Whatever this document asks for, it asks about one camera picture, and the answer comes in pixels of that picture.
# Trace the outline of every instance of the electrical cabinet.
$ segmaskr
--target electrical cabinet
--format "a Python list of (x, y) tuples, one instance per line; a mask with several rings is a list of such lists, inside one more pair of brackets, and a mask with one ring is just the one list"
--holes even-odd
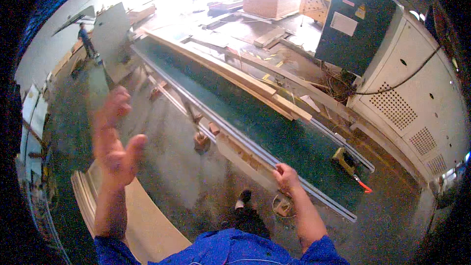
[[(438, 46), (420, 22), (398, 7), (356, 91), (374, 93), (399, 84)], [(443, 50), (399, 87), (355, 95), (347, 106), (396, 144), (427, 181), (455, 167), (468, 153), (464, 98)]]

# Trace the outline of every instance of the sticker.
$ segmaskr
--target sticker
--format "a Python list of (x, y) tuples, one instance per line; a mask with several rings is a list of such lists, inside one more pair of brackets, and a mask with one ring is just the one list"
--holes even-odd
[(366, 14), (366, 9), (365, 9), (365, 4), (363, 3), (360, 5), (360, 7), (356, 10), (355, 15), (362, 20), (365, 19), (365, 14)]
[(353, 7), (355, 7), (355, 3), (351, 2), (351, 1), (348, 1), (348, 0), (342, 0), (342, 2), (343, 2), (343, 3), (346, 3), (346, 4), (350, 5), (350, 6), (353, 6)]
[(357, 21), (338, 12), (333, 13), (333, 19), (330, 23), (330, 27), (343, 32), (348, 36), (353, 36), (357, 25)]

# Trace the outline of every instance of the green conveyor belt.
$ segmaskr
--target green conveyor belt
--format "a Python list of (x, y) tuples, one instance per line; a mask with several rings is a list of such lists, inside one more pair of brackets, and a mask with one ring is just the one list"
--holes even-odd
[[(199, 101), (248, 138), (261, 145), (320, 191), (355, 212), (363, 188), (330, 158), (339, 148), (315, 126), (289, 121), (274, 109), (220, 75), (170, 53), (149, 37), (135, 46)], [(360, 164), (357, 175), (368, 184), (369, 170)]]

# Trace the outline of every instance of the blue sleeve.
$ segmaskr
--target blue sleeve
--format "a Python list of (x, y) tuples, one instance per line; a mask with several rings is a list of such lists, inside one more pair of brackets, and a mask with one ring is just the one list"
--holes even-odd
[(98, 264), (100, 265), (140, 265), (129, 248), (117, 238), (95, 237)]
[(300, 259), (302, 264), (316, 262), (316, 264), (349, 264), (337, 254), (335, 246), (327, 235), (312, 243)]

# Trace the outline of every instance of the worker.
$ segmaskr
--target worker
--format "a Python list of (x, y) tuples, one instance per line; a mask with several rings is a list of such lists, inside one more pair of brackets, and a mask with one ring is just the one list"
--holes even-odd
[[(131, 183), (138, 171), (137, 163), (147, 138), (143, 134), (136, 135), (124, 148), (115, 129), (118, 118), (131, 110), (129, 100), (126, 89), (117, 87), (110, 92), (95, 120), (94, 154), (103, 174), (95, 215), (99, 264), (139, 264), (124, 242), (127, 225), (124, 187)], [(260, 216), (246, 207), (250, 191), (243, 191), (235, 205), (239, 218), (234, 228), (203, 233), (191, 246), (160, 264), (348, 264), (337, 254), (296, 171), (286, 164), (277, 164), (276, 167), (273, 175), (281, 191), (291, 195), (296, 209), (297, 234), (304, 254), (301, 259), (292, 258), (269, 239), (268, 229)]]
[(95, 51), (93, 44), (88, 36), (87, 30), (85, 29), (85, 23), (80, 23), (79, 36), (78, 40), (81, 40), (83, 46), (85, 46), (85, 51), (87, 52), (87, 58), (94, 59), (98, 56), (98, 53)]

